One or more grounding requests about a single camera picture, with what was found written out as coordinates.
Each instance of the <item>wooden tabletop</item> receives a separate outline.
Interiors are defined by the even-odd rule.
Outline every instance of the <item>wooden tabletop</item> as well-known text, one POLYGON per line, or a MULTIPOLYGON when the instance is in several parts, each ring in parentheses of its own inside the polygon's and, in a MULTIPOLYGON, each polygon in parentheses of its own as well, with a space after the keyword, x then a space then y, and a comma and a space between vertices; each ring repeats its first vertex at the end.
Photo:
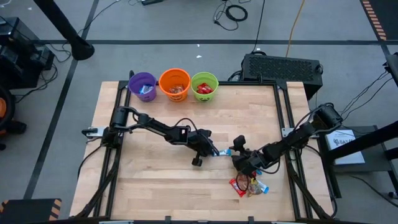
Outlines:
MULTIPOLYGON (((103 82, 93 118, 93 126, 108 126, 118 83, 103 82)), ((290 102, 297 122, 308 113, 302 83, 288 83, 290 102)), ((283 93, 280 92, 284 117, 283 93)), ((174 103, 157 89, 157 98, 143 103, 132 96, 130 106, 156 120, 174 125, 180 118, 191 118, 198 128, 213 132, 211 139, 219 149, 233 145, 243 134, 246 147, 259 149, 280 141, 279 122, 271 86, 220 86, 209 102, 200 103, 192 92, 181 103, 174 103)), ((87 145, 85 156, 98 147, 87 145)), ((314 140, 311 146, 317 149, 314 140)), ((269 186, 268 194, 239 198, 228 181, 236 177, 230 157, 202 157, 201 167, 191 165, 195 152, 185 146, 172 146, 163 137, 144 129, 124 137, 118 182, 114 195, 112 219, 164 220, 235 220, 254 216, 256 221, 294 220, 292 199, 284 159, 278 173, 263 174, 259 179, 269 186)), ((98 188, 104 149, 84 164, 70 215, 76 215, 98 188)), ((309 191, 324 210, 332 214, 328 187, 320 158, 307 149, 302 154, 309 191)), ((305 217, 302 194, 297 188, 300 212, 305 217)), ((101 213, 106 201, 103 200, 101 213)))

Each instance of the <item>bucket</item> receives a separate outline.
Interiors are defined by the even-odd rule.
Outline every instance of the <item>bucket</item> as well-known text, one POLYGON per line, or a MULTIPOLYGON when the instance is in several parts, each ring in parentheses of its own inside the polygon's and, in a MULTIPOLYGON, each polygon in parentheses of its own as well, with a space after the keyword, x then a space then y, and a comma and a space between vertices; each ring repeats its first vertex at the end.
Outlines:
POLYGON ((201 102, 206 102, 211 100, 214 97, 217 88, 218 88, 218 80, 210 72, 200 72, 192 77, 191 89, 193 91, 193 94, 195 95, 195 98, 201 102), (209 94, 197 93, 198 85, 201 85, 202 83, 206 83, 208 86, 210 86, 210 88, 213 89, 213 92, 209 94))
POLYGON ((130 78, 129 90, 141 101, 150 102, 156 98, 156 78, 148 72, 137 73, 130 78), (152 85, 154 88, 145 94, 140 94, 144 85, 152 85))
POLYGON ((171 68, 164 72, 159 78, 159 87, 171 101, 183 101, 188 95, 188 89, 191 84, 191 77, 188 72, 180 68, 171 68), (176 86, 182 86, 183 91, 180 93, 171 93, 170 89, 176 86))

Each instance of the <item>floor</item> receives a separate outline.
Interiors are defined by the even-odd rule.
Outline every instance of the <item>floor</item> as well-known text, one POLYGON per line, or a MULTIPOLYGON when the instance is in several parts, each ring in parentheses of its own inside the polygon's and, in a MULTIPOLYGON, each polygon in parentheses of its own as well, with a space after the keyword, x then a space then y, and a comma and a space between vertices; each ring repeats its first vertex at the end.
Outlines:
MULTIPOLYGON (((114 0, 55 2, 72 26, 80 30, 114 0)), ((86 139, 80 131, 91 124, 101 82, 127 80, 130 70, 160 77, 163 71, 180 67, 191 75, 211 72, 219 80, 226 80, 238 70, 244 54, 253 48, 262 1, 243 5, 249 17, 232 32, 212 22, 220 2, 165 0, 150 6, 130 6, 128 0, 120 0, 98 16, 88 32, 83 33, 83 38, 94 44, 94 56, 81 62, 72 59, 56 62, 58 78, 46 90, 31 94, 17 105, 16 118, 27 123, 28 129, 21 136, 2 138, 7 150, 0 152, 0 170, 3 170, 0 201, 24 196, 61 198, 61 218, 68 217, 77 169, 85 150, 86 139), (43 163, 37 163, 39 156, 45 158, 43 163)), ((268 55, 285 55, 300 3, 266 0, 257 48, 268 55)), ((20 17, 42 40, 61 48, 63 37, 33 0, 11 1, 0 7, 0 15, 20 17)), ((220 22, 229 28, 236 25, 225 18, 220 22)), ((344 108, 384 71, 382 64, 388 50, 398 51, 397 42, 388 36, 387 41, 378 41, 379 36, 360 0, 305 1, 293 40, 289 57, 319 60, 325 68, 317 104, 330 101, 337 109, 344 108)), ((55 53, 60 60, 66 57, 62 52, 55 53)), ((358 103, 370 98, 381 84, 376 83, 358 103)), ((394 122, 398 103, 391 96, 397 94, 395 83, 387 83, 370 103, 350 115, 345 125, 383 127, 394 122)), ((315 98, 309 105, 315 106, 315 98)), ((397 141, 386 146, 396 147, 397 141)), ((387 174, 359 176, 381 192, 393 189, 387 174)), ((337 199, 338 218, 367 223, 396 222, 396 208, 363 183, 345 175, 339 176, 338 181, 343 196, 337 199)))

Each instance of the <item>purple bucket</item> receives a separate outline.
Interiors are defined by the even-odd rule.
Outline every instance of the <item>purple bucket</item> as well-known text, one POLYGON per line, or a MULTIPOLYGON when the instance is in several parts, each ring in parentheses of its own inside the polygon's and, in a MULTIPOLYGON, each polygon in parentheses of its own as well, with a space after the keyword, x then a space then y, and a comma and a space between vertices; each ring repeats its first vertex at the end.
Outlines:
POLYGON ((156 98, 156 78, 148 72, 137 73, 130 78, 129 90, 141 101, 150 102, 156 98), (144 85, 152 85, 154 88, 148 93, 140 94, 139 90, 144 85))

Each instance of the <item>candy wrapper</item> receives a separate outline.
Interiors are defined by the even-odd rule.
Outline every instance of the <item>candy wrapper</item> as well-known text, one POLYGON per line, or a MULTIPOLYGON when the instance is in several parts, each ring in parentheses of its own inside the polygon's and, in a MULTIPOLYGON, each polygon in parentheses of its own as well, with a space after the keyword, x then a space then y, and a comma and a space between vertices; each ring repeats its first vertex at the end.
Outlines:
POLYGON ((207 85, 207 83, 202 83, 198 85, 197 88, 197 93, 199 94, 209 94, 213 92, 213 89, 209 85, 207 85))
POLYGON ((182 91, 184 91, 183 85, 175 85, 169 89, 170 93, 181 93, 182 91))
POLYGON ((230 149, 221 150, 219 156, 231 156, 231 150, 230 149))
POLYGON ((264 194, 268 193, 269 187, 267 185, 263 184, 260 180, 257 180, 257 182, 260 185, 262 193, 264 193, 264 194))
POLYGON ((141 95, 142 94, 146 94, 146 93, 150 92, 153 89, 154 89, 154 86, 145 84, 139 90, 139 94, 141 94, 141 95))
POLYGON ((246 192, 244 192, 244 191, 242 191, 242 190, 239 190, 235 178, 231 179, 231 180, 229 181, 229 183, 232 185, 232 187, 235 189, 235 191, 238 193, 238 195, 239 195, 240 197, 243 197, 243 195, 246 194, 246 192))
POLYGON ((257 195, 257 194, 261 194, 262 190, 261 190, 261 186, 259 185, 259 182, 252 178, 248 187, 248 197, 252 196, 252 195, 257 195))

